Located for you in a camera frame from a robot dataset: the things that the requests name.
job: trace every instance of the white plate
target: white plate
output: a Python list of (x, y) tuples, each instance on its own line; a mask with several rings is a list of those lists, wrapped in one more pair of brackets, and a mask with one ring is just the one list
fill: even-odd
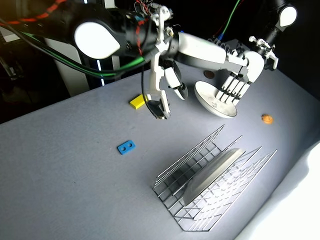
[(207, 187), (209, 187), (225, 170), (227, 170), (242, 154), (244, 150), (233, 148), (221, 152), (209, 162), (188, 183), (184, 194), (184, 205), (187, 206), (195, 200)]
[(233, 103), (227, 104), (216, 99), (219, 89), (211, 84), (205, 81), (197, 81), (194, 92), (196, 98), (209, 112), (222, 118), (233, 118), (237, 115), (237, 109)]

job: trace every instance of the yellow block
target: yellow block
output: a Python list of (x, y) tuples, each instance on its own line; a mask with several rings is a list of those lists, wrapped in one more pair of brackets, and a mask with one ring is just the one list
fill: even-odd
[(144, 96), (142, 96), (142, 94), (140, 94), (139, 96), (137, 96), (135, 99), (133, 99), (130, 102), (130, 105), (137, 110), (138, 108), (140, 108), (141, 106), (143, 106), (145, 104), (145, 100), (144, 100)]

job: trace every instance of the tabletop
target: tabletop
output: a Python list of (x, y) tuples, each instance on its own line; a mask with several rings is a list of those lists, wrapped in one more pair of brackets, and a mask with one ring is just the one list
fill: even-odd
[[(129, 105), (141, 93), (137, 74), (0, 125), (0, 239), (234, 239), (315, 141), (320, 102), (280, 71), (265, 70), (237, 116), (219, 118), (194, 94), (196, 81), (215, 79), (179, 67), (189, 98), (178, 99), (163, 83), (168, 120)], [(272, 125), (261, 121), (265, 113)], [(183, 232), (152, 184), (222, 125), (220, 148), (243, 135), (237, 146), (278, 152), (212, 231)], [(128, 140), (136, 148), (121, 155), (117, 146)]]

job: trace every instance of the metal wire rack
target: metal wire rack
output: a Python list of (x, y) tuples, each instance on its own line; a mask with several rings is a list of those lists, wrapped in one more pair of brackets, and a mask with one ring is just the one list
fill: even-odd
[(183, 195), (187, 184), (211, 160), (227, 151), (242, 137), (220, 150), (214, 141), (223, 127), (206, 137), (155, 180), (154, 192), (186, 232), (210, 231), (277, 152), (275, 150), (258, 160), (254, 156), (262, 147), (243, 154), (194, 201), (185, 206)]

